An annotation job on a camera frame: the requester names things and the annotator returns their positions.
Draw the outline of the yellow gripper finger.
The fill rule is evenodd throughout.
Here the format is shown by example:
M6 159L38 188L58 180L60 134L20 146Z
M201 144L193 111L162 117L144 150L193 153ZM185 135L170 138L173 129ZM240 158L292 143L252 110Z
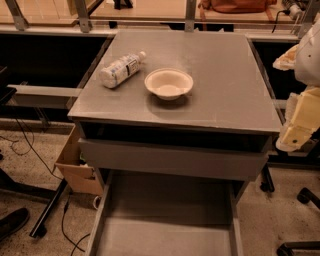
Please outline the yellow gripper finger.
M295 67L297 49L297 45L291 47L274 61L273 67L282 71L293 70Z
M291 93L285 110L276 148L284 152L300 149L320 128L320 88L307 87L302 93Z

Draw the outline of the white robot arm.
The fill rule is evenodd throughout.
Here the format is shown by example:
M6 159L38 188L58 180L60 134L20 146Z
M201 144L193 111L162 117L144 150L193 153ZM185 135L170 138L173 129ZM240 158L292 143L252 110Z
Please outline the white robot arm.
M300 149L320 128L320 20L300 42L278 57L273 67L293 70L295 79L306 85L300 94L291 93L276 148L293 152Z

